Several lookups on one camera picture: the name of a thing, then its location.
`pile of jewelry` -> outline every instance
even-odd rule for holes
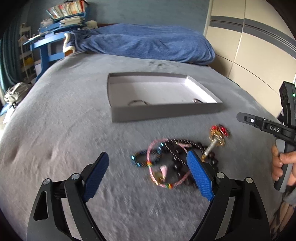
[[[148,167],[150,172],[150,177],[152,181],[164,188],[172,189],[173,187],[176,187],[182,183],[185,185],[194,185],[196,186],[196,183],[194,181],[193,176],[191,175],[190,171],[184,172],[182,169],[185,166],[187,166],[186,158],[182,158],[182,154],[187,154],[188,151],[192,149],[200,150],[202,153],[201,160],[203,162],[209,162],[213,169],[218,172],[218,160],[215,158],[215,154],[211,151],[214,146],[216,145],[224,145],[224,138],[229,136],[229,132],[226,128],[224,128],[222,125],[212,126],[211,132],[210,132],[210,139],[211,144],[209,147],[203,146],[200,142],[193,142],[190,140],[179,140],[179,139],[159,139],[154,140],[148,147],[147,150],[142,150],[139,152],[136,152],[131,156],[132,163],[136,165],[137,167]],[[168,173],[168,166],[162,165],[160,166],[160,171],[153,172],[152,166],[155,166],[161,162],[161,159],[165,153],[171,153],[172,154],[172,161],[173,165],[172,168],[176,172],[178,176],[178,181],[175,183],[167,183],[166,177]],[[154,154],[155,158],[154,160],[150,159],[150,155]],[[139,162],[138,158],[140,156],[146,156],[145,162]]]

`human hand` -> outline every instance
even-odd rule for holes
[[[271,163],[271,177],[274,181],[277,181],[282,175],[283,170],[281,167],[283,164],[293,164],[292,172],[288,180],[288,185],[293,186],[296,184],[296,151],[289,153],[281,153],[279,156],[279,151],[276,145],[271,148],[272,163]]]

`pink tassel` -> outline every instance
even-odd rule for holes
[[[160,167],[160,171],[161,171],[161,174],[163,176],[163,179],[165,180],[166,175],[168,173],[168,167],[166,165],[163,165],[163,166]]]

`blue fleece blanket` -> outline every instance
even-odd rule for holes
[[[206,65],[215,58],[207,39],[199,32],[179,26],[115,24],[97,29],[75,30],[65,47],[75,51],[163,59]]]

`desk leg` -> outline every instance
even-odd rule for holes
[[[36,82],[39,80],[41,75],[49,68],[49,56],[47,45],[40,46],[40,57],[41,57],[41,72],[36,78]]]

